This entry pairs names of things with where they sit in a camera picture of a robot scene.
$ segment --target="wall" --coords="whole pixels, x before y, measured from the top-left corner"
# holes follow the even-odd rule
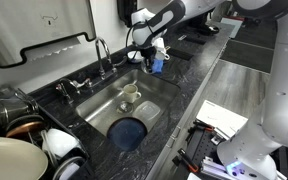
[[[138,1],[139,8],[146,7],[154,13],[169,2],[169,0]],[[91,0],[91,4],[97,35],[105,39],[111,52],[123,48],[128,29],[118,19],[116,0]],[[82,42],[81,45],[60,54],[14,68],[0,69],[0,85],[9,83],[28,93],[96,60],[94,42]]]

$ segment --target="plate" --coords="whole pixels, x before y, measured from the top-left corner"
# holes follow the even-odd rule
[[[36,180],[45,172],[48,160],[38,147],[0,137],[0,179]]]

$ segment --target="sink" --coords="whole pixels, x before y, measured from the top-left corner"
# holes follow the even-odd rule
[[[142,96],[133,103],[133,111],[120,112],[117,109],[123,101],[123,92],[118,89],[126,84],[135,84]],[[114,122],[124,117],[138,119],[149,133],[179,92],[180,88],[174,84],[139,70],[132,70],[80,104],[76,112],[104,136],[107,136]],[[149,120],[134,114],[136,108],[146,101],[152,102],[160,109],[158,114]]]

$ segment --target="countertop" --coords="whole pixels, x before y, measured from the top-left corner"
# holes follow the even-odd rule
[[[55,90],[58,82],[42,87],[30,93],[30,95],[48,113],[80,139],[91,156],[91,166],[94,168],[98,179],[145,179],[212,64],[220,56],[220,52],[229,39],[232,26],[215,24],[220,27],[220,32],[214,36],[200,36],[188,27],[169,31],[164,36],[165,46],[189,52],[194,57],[186,61],[171,56],[171,60],[164,64],[163,73],[154,75],[176,84],[181,91],[174,97],[173,102],[139,147],[132,152],[124,152],[112,144],[105,136],[79,117],[75,112],[75,108],[130,70],[140,69],[138,64],[126,63],[118,68],[117,74],[111,76],[105,82],[91,89],[81,89],[80,95],[72,95],[74,102],[71,105],[64,104],[61,95]],[[178,38],[184,34],[205,40],[206,44],[201,45],[185,40],[179,41]],[[112,54],[112,61],[121,61],[127,50],[127,48],[122,49]],[[104,66],[105,69],[110,69],[107,63]],[[98,74],[98,63],[96,62],[68,75],[67,78],[82,81],[86,77],[98,77]]]

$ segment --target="blue sponge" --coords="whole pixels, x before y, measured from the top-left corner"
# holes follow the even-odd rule
[[[152,71],[155,74],[161,74],[163,68],[163,60],[154,59],[154,64],[152,66]]]

